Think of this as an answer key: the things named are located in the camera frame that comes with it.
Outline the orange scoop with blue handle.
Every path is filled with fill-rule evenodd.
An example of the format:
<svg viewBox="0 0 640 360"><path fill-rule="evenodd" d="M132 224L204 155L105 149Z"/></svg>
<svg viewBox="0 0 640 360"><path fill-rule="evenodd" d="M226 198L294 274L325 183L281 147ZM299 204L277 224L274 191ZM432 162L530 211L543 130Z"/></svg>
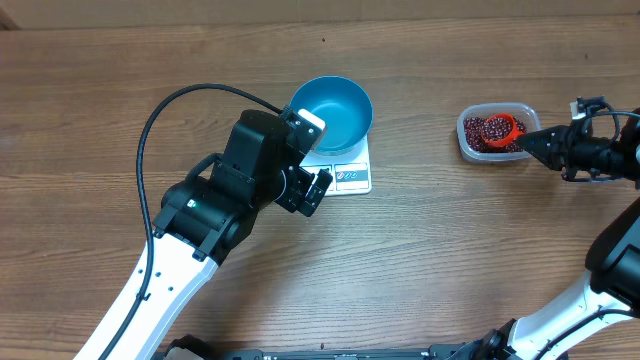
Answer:
<svg viewBox="0 0 640 360"><path fill-rule="evenodd" d="M483 142L492 149L513 146L516 139L525 133L525 125L508 113L492 115L485 119L480 127L480 136Z"/></svg>

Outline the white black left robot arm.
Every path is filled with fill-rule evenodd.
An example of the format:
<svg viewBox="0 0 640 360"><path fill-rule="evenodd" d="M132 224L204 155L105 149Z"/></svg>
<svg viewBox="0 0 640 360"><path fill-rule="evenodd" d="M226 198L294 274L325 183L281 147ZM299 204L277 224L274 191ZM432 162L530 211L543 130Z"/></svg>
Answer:
<svg viewBox="0 0 640 360"><path fill-rule="evenodd" d="M327 130L305 109L275 116L245 110L223 154L211 154L171 186L147 245L80 359L149 359L180 312L271 203L311 216L331 174L302 168Z"/></svg>

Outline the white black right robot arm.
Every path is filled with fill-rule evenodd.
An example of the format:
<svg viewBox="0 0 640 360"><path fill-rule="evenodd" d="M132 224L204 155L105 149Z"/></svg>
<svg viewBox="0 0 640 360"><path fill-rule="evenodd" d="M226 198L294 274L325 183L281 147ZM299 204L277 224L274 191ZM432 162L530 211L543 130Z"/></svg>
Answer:
<svg viewBox="0 0 640 360"><path fill-rule="evenodd" d="M517 144L563 180L639 181L639 113L616 111L602 97L572 103L569 125ZM578 177L578 172L585 177ZM565 359L570 348L608 326L639 316L639 204L633 202L595 239L584 274L537 312L512 319L473 343L471 359Z"/></svg>

